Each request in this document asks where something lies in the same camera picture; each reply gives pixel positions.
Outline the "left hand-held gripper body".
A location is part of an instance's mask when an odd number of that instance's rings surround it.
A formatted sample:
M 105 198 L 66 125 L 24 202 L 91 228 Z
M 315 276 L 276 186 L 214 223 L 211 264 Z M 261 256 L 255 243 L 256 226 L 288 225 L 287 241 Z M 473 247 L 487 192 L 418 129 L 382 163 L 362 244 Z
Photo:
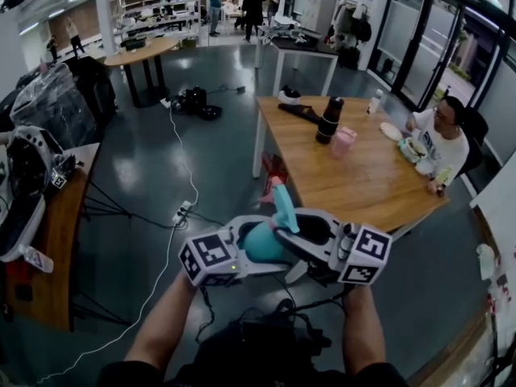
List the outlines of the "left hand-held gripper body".
M 247 277 L 286 271 L 288 262 L 256 263 L 243 248 L 248 232 L 266 219 L 263 215 L 242 215 L 217 230 L 186 239 L 178 259 L 190 283 L 195 287 L 230 286 Z

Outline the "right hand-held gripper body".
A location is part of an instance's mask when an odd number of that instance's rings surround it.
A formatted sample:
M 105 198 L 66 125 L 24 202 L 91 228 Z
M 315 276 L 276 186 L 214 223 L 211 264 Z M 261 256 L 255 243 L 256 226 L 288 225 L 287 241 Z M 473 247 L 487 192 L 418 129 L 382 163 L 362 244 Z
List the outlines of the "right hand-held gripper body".
M 331 230 L 335 234 L 328 259 L 300 259 L 295 279 L 307 275 L 320 285 L 371 285 L 381 274 L 393 243 L 391 235 L 358 223 L 343 223 L 322 210 L 296 209 L 300 230 Z

